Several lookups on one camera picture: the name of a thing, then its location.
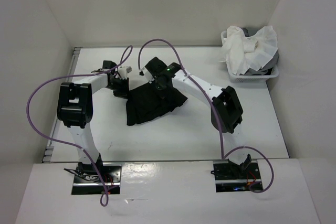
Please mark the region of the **black pleated skirt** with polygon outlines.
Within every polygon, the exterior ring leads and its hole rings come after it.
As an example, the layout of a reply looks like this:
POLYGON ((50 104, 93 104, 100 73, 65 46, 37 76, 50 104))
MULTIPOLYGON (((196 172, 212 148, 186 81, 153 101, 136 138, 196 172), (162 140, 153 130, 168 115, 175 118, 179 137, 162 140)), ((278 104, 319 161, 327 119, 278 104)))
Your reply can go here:
POLYGON ((186 100, 187 97, 176 88, 158 90, 154 84, 145 83, 128 93, 127 125, 152 121, 182 106, 186 100))

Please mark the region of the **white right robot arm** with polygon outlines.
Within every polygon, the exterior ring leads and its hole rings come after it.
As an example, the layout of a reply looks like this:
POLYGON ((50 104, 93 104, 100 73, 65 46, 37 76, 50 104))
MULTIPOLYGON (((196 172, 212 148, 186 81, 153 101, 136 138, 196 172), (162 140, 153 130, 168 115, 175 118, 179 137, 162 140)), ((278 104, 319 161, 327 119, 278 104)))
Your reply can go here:
POLYGON ((158 57, 152 58, 140 74, 160 91, 175 88, 184 91, 210 107, 211 123, 221 132, 221 137, 233 134, 235 128, 241 124, 243 108, 235 89, 231 86, 222 88, 213 85, 191 74, 180 64, 173 62, 166 65, 158 57))

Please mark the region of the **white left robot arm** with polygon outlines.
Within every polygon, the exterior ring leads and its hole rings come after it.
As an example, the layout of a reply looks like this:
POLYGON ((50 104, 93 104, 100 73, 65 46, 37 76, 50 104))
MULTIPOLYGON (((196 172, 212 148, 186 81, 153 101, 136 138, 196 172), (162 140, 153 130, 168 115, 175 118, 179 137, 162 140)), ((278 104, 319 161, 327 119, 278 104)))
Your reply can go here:
POLYGON ((107 88, 116 97, 126 98, 129 92, 129 66, 117 67, 113 61, 105 60, 101 69, 75 82, 63 82, 60 86, 57 118, 63 122, 78 148, 77 171, 91 181, 104 177, 101 155, 97 150, 90 122, 93 118, 93 94, 107 88))

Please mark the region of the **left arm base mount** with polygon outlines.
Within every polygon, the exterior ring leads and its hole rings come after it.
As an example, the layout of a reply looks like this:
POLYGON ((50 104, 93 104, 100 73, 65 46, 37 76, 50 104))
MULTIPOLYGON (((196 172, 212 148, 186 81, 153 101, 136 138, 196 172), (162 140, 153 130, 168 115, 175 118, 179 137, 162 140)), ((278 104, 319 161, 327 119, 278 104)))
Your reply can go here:
MULTIPOLYGON (((97 164, 100 176, 107 187, 109 195, 120 193, 121 166, 97 164)), ((72 183, 72 195, 101 195, 104 187, 97 171, 92 164, 78 163, 75 169, 64 168, 64 171, 74 176, 72 183)))

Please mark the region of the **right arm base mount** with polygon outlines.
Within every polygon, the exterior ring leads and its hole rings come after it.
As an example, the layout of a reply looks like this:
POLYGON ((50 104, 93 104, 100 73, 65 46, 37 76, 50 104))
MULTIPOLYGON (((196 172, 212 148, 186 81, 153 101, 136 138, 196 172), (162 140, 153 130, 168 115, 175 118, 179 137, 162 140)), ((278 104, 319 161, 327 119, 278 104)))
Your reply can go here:
POLYGON ((214 176, 217 193, 264 189, 257 162, 251 162, 244 171, 232 162, 213 163, 210 173, 214 176))

